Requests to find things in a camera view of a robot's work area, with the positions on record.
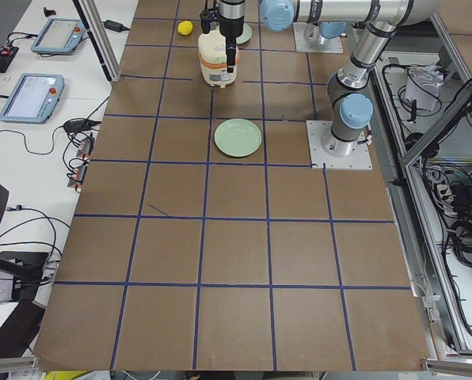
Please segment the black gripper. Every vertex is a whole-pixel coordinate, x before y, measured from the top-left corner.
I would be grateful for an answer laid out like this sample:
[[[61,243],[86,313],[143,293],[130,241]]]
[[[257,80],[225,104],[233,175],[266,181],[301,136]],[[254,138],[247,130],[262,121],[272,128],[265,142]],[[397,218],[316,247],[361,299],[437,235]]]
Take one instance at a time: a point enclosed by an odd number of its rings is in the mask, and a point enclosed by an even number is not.
[[[243,33],[246,1],[205,1],[200,12],[203,34],[211,30],[211,23],[219,23],[219,31],[226,38],[227,72],[233,73],[235,66],[235,41]]]

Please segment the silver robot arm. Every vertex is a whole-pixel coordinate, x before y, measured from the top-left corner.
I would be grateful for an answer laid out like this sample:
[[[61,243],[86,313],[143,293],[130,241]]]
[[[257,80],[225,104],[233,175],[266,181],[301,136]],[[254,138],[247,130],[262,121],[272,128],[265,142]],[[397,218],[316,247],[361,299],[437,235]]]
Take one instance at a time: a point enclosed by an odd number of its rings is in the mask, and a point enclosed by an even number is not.
[[[349,91],[363,89],[388,41],[398,27],[413,25],[430,17],[440,1],[263,1],[261,20],[273,32],[282,32],[295,22],[315,25],[328,21],[363,22],[366,28],[358,39],[349,62],[335,73],[340,87]],[[200,12],[202,32],[210,32],[211,23],[219,24],[225,38],[226,67],[236,68],[237,42],[243,33],[246,3],[214,1]]]
[[[341,37],[346,24],[340,21],[307,24],[295,22],[288,26],[266,26],[243,23],[234,41],[226,39],[226,61],[235,72],[240,59],[239,47],[252,38],[259,43],[255,53],[261,58],[266,80],[301,82],[306,79],[307,54],[337,55],[343,52]]]

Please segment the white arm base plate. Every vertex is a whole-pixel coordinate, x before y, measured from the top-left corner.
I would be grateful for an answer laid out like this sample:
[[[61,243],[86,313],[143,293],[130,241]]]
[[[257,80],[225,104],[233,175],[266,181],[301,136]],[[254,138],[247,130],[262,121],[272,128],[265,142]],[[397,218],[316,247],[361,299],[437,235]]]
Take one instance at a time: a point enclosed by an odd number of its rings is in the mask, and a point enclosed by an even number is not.
[[[312,169],[358,170],[373,169],[368,144],[361,131],[355,141],[342,142],[334,137],[330,120],[308,120],[307,138]]]
[[[341,35],[345,33],[343,21],[322,22],[318,25],[294,23],[295,50],[323,54],[341,54]]]

